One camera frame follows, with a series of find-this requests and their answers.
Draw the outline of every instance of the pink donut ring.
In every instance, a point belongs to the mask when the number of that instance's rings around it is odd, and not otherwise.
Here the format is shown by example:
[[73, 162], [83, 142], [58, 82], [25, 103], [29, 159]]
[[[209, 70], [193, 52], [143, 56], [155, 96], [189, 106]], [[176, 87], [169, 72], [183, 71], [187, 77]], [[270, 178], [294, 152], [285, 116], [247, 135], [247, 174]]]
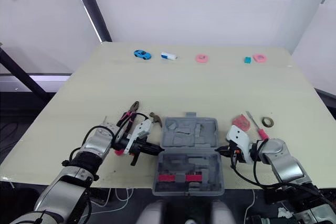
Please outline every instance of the pink donut ring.
[[253, 58], [256, 62], [265, 62], [267, 60], [266, 56], [261, 54], [253, 55]]
[[197, 55], [196, 61], [200, 63], [206, 63], [208, 61], [208, 55]]

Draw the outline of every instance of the white wall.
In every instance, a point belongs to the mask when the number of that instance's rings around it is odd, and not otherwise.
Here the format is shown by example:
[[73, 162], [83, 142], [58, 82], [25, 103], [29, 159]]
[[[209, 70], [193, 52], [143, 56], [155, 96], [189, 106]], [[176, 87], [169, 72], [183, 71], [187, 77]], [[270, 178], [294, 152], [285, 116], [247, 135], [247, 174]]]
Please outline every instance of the white wall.
[[80, 0], [0, 0], [0, 42], [29, 73], [72, 73], [99, 43]]
[[97, 0], [115, 41], [281, 46], [291, 52], [321, 0]]
[[336, 95], [336, 0], [319, 6], [293, 58], [315, 88]]
[[[282, 46], [290, 51], [320, 1], [97, 0], [115, 41]], [[80, 0], [0, 0], [0, 41], [32, 73], [72, 73], [98, 44]]]

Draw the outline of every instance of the white cable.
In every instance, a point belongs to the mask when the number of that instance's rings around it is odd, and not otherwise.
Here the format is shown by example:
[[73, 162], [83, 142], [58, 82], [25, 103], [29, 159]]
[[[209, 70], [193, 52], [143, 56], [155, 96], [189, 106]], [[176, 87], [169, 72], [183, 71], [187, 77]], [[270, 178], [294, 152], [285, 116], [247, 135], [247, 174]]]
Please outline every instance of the white cable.
[[283, 204], [283, 202], [281, 202], [281, 204], [284, 206], [284, 208], [286, 209], [287, 212], [290, 212], [290, 211], [288, 210], [288, 208], [285, 206], [285, 204]]
[[9, 183], [10, 183], [10, 185], [12, 186], [12, 189], [15, 189], [15, 186], [13, 185], [13, 183], [10, 182], [10, 181], [9, 181]]
[[[119, 201], [126, 201], [126, 200], [127, 200], [127, 198], [126, 198], [126, 199], [121, 199], [121, 198], [119, 198], [119, 196], [118, 196], [118, 194], [117, 194], [117, 189], [115, 189], [115, 190], [116, 190], [116, 191], [115, 191], [115, 196], [116, 196], [116, 198], [117, 198]], [[128, 199], [130, 199], [130, 198], [132, 197], [133, 192], [134, 192], [134, 188], [132, 188], [131, 195], [130, 195], [130, 197], [128, 197]]]
[[112, 188], [109, 189], [109, 194], [107, 195], [107, 199], [105, 201], [105, 204], [101, 205], [101, 204], [99, 204], [97, 202], [94, 202], [93, 200], [91, 201], [91, 203], [94, 204], [94, 205], [96, 205], [97, 207], [105, 207], [108, 204], [108, 202], [109, 202], [111, 190], [112, 190]]
[[254, 205], [254, 201], [255, 201], [255, 198], [256, 198], [256, 195], [254, 194], [254, 190], [252, 189], [252, 192], [253, 192], [253, 202], [251, 205], [249, 205], [246, 210], [245, 210], [245, 215], [244, 215], [244, 224], [245, 224], [245, 221], [246, 221], [246, 215], [247, 215], [247, 211]]
[[109, 210], [109, 211], [93, 212], [93, 213], [91, 213], [91, 215], [102, 214], [102, 213], [104, 213], [104, 212], [114, 212], [114, 211], [119, 211], [119, 210], [121, 210], [121, 209], [124, 209], [124, 208], [127, 206], [127, 204], [128, 204], [128, 200], [130, 199], [130, 197], [129, 197], [129, 193], [128, 193], [128, 190], [127, 190], [127, 189], [126, 189], [126, 193], [127, 193], [126, 203], [125, 203], [125, 205], [123, 205], [122, 207], [117, 208], [117, 209], [113, 209], [113, 210]]

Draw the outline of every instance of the pliers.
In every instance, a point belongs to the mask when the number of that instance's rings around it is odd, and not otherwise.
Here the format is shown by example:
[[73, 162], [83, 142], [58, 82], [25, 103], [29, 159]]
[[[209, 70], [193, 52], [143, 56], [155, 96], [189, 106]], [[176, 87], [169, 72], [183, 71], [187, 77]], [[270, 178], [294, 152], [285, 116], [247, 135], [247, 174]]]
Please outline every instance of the pliers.
[[127, 112], [124, 112], [124, 114], [122, 115], [121, 119], [117, 122], [117, 126], [120, 127], [122, 125], [122, 123], [128, 118], [131, 117], [128, 125], [125, 129], [125, 133], [128, 133], [129, 130], [131, 129], [134, 119], [136, 117], [136, 114], [134, 114], [139, 108], [139, 102], [136, 101], [135, 103], [132, 104], [132, 106], [130, 107], [130, 109]]

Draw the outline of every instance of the beige table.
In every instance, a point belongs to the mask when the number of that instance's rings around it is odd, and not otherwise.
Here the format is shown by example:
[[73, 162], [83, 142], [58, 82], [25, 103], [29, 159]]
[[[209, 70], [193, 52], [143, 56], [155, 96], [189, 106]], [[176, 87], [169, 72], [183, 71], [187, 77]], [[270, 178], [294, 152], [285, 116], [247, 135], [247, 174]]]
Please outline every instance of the beige table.
[[[136, 58], [136, 49], [153, 58]], [[162, 59], [162, 51], [178, 55], [177, 61]], [[243, 63], [255, 53], [265, 54], [267, 62]], [[196, 62], [196, 54], [209, 55], [208, 63]], [[221, 144], [239, 114], [249, 110], [258, 122], [270, 116], [275, 126], [266, 129], [269, 136], [287, 143], [317, 186], [336, 186], [335, 120], [284, 49], [115, 42], [101, 44], [44, 108], [2, 163], [1, 179], [49, 184], [92, 126], [106, 115], [116, 123], [135, 100], [140, 112], [154, 111], [163, 119], [186, 111], [217, 118]], [[253, 125], [247, 133], [257, 139]], [[149, 142], [160, 139], [156, 125]], [[111, 151], [93, 186], [150, 188], [156, 157], [141, 154], [136, 167], [130, 166], [131, 159]], [[234, 174], [228, 158], [222, 162], [226, 188], [253, 188]], [[238, 170], [253, 177], [250, 165], [238, 164]], [[257, 170], [261, 182], [276, 182], [270, 166], [260, 164]]]

